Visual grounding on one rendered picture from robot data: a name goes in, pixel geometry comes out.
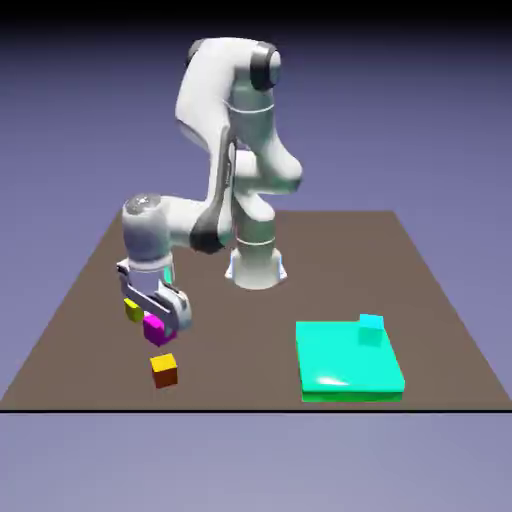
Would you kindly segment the small cyan cube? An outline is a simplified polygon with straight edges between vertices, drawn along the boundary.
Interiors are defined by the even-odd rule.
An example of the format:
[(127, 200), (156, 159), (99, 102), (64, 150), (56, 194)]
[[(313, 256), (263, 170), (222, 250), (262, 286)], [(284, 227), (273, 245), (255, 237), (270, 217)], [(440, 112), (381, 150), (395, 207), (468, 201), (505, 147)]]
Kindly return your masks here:
[(361, 313), (358, 322), (358, 341), (367, 346), (378, 346), (385, 333), (384, 317)]

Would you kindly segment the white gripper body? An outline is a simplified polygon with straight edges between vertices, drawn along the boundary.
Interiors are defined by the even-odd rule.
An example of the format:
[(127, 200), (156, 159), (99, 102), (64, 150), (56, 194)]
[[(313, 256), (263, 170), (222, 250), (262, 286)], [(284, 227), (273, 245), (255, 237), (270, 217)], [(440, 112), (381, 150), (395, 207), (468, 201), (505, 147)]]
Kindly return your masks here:
[(166, 328), (179, 331), (191, 325), (191, 304), (183, 291), (159, 279), (157, 288), (145, 294), (134, 288), (127, 276), (120, 274), (119, 277), (123, 294), (143, 311), (157, 316)]

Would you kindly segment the large green box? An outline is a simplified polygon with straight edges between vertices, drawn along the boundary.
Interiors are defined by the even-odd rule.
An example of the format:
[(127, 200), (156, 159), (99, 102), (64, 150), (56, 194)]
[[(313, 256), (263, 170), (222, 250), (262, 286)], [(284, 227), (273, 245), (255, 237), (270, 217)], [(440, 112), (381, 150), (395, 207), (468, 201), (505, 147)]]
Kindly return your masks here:
[(298, 321), (295, 338), (305, 402), (395, 402), (405, 379), (385, 330), (378, 346), (358, 341), (356, 321)]

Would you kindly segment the small yellow cube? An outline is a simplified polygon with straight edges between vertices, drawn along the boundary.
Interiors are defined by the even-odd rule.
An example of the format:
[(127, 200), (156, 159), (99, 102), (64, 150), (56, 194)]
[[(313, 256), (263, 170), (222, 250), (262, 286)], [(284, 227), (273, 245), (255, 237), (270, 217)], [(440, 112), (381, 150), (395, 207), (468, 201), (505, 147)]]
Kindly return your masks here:
[(144, 310), (136, 304), (133, 300), (129, 298), (124, 299), (124, 308), (125, 308), (125, 314), (127, 318), (134, 322), (134, 323), (140, 323), (144, 319)]

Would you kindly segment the small magenta cube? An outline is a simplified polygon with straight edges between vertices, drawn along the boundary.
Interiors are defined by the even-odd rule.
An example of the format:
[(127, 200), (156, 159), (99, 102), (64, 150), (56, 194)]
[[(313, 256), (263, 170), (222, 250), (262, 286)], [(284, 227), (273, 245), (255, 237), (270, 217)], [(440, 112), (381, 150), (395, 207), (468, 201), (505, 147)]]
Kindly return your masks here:
[(166, 332), (164, 323), (155, 315), (147, 314), (143, 318), (143, 334), (147, 341), (157, 347), (167, 344), (176, 337), (176, 332)]

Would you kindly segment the small orange cube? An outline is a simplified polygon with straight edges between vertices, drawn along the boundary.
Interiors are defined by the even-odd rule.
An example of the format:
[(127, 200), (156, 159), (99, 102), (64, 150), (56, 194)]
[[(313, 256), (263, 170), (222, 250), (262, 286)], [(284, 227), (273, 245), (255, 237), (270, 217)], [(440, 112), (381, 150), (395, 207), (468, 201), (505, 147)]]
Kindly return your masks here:
[(157, 389), (178, 383), (178, 366), (172, 353), (161, 354), (150, 359), (152, 377)]

